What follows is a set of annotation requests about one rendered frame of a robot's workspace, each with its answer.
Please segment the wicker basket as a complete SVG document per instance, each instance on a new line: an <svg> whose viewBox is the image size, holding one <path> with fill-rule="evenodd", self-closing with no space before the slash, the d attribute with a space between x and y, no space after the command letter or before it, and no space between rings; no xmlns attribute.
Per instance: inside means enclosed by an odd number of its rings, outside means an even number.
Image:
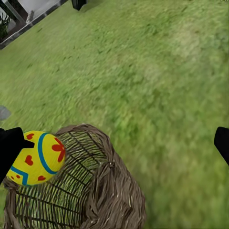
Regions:
<svg viewBox="0 0 229 229"><path fill-rule="evenodd" d="M88 141L95 145L95 149L99 151L105 159L98 159L95 152L90 152L88 148L75 136L83 131L88 137ZM127 170L122 158L114 150L113 144L109 140L109 136L101 129L92 124L81 123L79 125L68 125L53 132L55 137L61 137L68 134L62 144L67 144L73 140L75 145L65 151L68 158L72 159L72 164L67 163L53 177L51 182L44 182L37 188L37 194L30 194L32 187L18 186L18 183L11 181L7 176L3 179L5 189L8 189L4 207L3 229L33 229L33 221L40 221L40 229L50 229L50 225L55 229L143 229L146 220L145 195L136 183L135 178ZM73 134L74 133L74 134ZM94 134L94 138L91 134ZM50 190L44 192L45 186L54 188L54 190L64 191L63 183L66 177L75 179L74 171L80 161L73 153L83 150L88 158L91 158L98 168L91 174L92 184L83 183L80 196L77 199L74 208L71 209L72 224L59 222L57 218L56 208L63 210L67 214L67 206L62 206L47 200ZM66 160L67 160L66 159ZM66 161L65 160L65 161ZM66 167L65 167L66 166ZM59 185L57 185L57 182ZM100 189L100 190L99 190ZM99 194L100 192L100 194ZM32 208L30 201L33 199ZM34 201L38 203L36 218L33 216ZM84 202L83 202L84 200ZM45 215L44 206L49 205L52 209L49 215ZM18 207L18 214L16 210ZM78 220L76 219L78 218ZM76 224L77 221L77 224Z"/></svg>

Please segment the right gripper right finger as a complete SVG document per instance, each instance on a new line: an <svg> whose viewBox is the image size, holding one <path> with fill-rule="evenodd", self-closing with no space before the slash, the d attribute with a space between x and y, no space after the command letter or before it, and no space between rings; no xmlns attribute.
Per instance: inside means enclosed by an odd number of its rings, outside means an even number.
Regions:
<svg viewBox="0 0 229 229"><path fill-rule="evenodd" d="M229 165L229 129L224 127L218 127L215 138L214 145L218 151L222 154L224 159Z"/></svg>

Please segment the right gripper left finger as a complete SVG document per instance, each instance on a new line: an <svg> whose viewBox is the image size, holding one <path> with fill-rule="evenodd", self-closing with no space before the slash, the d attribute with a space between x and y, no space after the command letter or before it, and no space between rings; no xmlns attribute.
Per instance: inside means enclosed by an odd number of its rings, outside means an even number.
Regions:
<svg viewBox="0 0 229 229"><path fill-rule="evenodd" d="M0 184L25 145L21 127L0 132Z"/></svg>

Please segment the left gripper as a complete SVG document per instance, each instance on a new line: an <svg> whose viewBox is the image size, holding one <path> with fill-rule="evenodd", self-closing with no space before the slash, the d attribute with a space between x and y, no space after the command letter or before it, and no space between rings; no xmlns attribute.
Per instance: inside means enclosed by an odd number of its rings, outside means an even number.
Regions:
<svg viewBox="0 0 229 229"><path fill-rule="evenodd" d="M0 128L0 132L4 131L3 128ZM34 142L25 140L25 145L23 146L23 148L34 148Z"/></svg>

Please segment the easter egg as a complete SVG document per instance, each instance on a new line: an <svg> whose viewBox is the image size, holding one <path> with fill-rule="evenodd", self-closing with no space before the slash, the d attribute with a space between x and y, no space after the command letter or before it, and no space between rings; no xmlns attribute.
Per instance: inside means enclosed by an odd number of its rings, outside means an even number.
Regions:
<svg viewBox="0 0 229 229"><path fill-rule="evenodd" d="M34 142L34 148L22 148L7 173L7 177L18 186L38 188L51 181L65 164L72 162L73 158L67 159L66 145L62 144L64 138L34 130L23 134L25 140Z"/></svg>

